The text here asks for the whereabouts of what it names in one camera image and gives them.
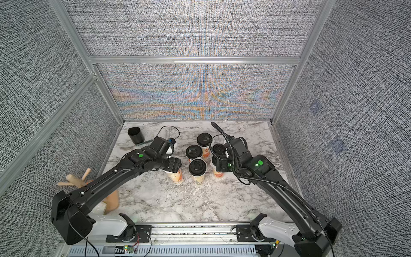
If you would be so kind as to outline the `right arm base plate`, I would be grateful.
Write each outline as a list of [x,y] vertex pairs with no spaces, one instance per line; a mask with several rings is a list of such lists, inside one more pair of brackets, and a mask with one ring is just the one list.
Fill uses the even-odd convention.
[[238,242],[276,242],[274,238],[265,237],[256,226],[238,224],[235,226],[234,235]]

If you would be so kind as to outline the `paper cup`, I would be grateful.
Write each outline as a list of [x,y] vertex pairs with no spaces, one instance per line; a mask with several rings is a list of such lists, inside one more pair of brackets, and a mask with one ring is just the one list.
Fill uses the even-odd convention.
[[205,175],[202,176],[193,176],[194,182],[196,185],[201,185],[204,183]]
[[201,146],[201,148],[202,148],[202,158],[204,160],[207,160],[211,155],[210,148],[208,146],[207,147],[202,147]]
[[181,185],[183,183],[183,174],[182,171],[179,169],[176,173],[174,172],[165,172],[168,178],[173,182],[173,184]]
[[223,173],[223,172],[219,172],[219,171],[217,171],[216,169],[213,170],[213,174],[214,174],[214,176],[217,177],[217,178],[221,178],[221,177],[224,176],[224,173]]

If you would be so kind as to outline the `black lid front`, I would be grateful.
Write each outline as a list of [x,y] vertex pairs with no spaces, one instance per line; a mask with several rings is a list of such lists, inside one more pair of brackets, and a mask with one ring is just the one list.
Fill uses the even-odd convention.
[[190,145],[187,147],[185,155],[189,159],[189,161],[192,161],[196,158],[201,158],[203,151],[202,148],[198,145]]
[[200,147],[208,147],[213,142],[213,137],[208,133],[201,133],[197,137],[197,144]]

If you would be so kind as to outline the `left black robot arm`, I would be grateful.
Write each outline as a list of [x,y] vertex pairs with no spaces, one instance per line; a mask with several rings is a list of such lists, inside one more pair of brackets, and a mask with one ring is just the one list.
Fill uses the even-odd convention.
[[126,182],[149,171],[177,173],[182,162],[173,157],[173,138],[155,137],[149,146],[126,153],[111,170],[70,193],[60,191],[52,199],[51,222],[67,245],[81,242],[96,223],[92,209]]

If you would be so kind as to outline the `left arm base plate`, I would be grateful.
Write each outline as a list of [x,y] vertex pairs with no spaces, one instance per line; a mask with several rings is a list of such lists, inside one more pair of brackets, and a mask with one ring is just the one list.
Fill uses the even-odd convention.
[[149,243],[151,234],[151,225],[127,227],[119,236],[107,235],[106,243]]

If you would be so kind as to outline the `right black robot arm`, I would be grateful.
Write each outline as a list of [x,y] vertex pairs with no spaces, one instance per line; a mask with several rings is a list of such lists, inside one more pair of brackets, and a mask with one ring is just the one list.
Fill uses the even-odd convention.
[[219,160],[218,167],[257,185],[292,219],[291,224],[286,224],[259,214],[250,223],[256,241],[276,239],[293,247],[301,257],[335,254],[334,246],[343,227],[338,219],[327,218],[312,207],[265,156],[252,156],[244,138],[233,138],[224,148],[225,151],[212,152]]

